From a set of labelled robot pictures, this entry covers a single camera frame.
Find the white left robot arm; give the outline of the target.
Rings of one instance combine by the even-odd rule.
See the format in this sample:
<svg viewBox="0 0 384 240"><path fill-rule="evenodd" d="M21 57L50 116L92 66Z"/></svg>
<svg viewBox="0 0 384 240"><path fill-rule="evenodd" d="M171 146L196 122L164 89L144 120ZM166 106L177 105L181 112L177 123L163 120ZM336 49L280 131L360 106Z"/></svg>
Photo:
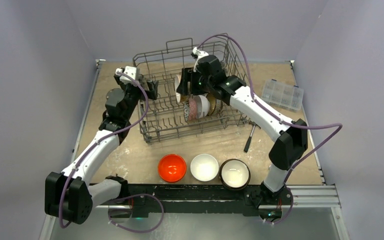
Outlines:
<svg viewBox="0 0 384 240"><path fill-rule="evenodd" d="M145 116L149 100L156 99L153 91L145 89L147 84L129 78L126 83L120 81L119 88L110 90L103 120L93 140L68 167L46 177L44 211L57 217L62 229L71 223L84 223L93 208L107 201L118 205L128 201L128 182L122 177L108 176L100 183L90 183L105 159L126 139L129 130L142 121L130 123L138 102L145 102Z"/></svg>

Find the floral patterned bowl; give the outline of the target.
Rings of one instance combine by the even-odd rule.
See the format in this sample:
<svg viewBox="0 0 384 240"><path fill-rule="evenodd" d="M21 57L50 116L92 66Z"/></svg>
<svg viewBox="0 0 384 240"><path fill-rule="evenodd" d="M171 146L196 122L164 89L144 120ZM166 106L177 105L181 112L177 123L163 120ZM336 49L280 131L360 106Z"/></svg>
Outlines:
<svg viewBox="0 0 384 240"><path fill-rule="evenodd" d="M198 118L198 106L194 98L190 98L184 103L183 115L186 122L194 121Z"/></svg>

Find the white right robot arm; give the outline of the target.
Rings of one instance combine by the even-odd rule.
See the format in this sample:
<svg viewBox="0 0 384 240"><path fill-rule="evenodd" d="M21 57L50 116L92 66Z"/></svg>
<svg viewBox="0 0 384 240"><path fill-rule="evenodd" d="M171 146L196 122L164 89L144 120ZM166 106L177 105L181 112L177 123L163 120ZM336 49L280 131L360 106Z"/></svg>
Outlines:
<svg viewBox="0 0 384 240"><path fill-rule="evenodd" d="M192 91L212 94L217 100L245 114L264 130L273 146L268 154L271 168L261 183L260 196L268 204L280 198L292 165L308 149L307 124L293 120L260 99L250 84L236 75L227 75L221 61L205 51L192 54L195 63L182 69L176 92L185 95L188 86Z"/></svg>

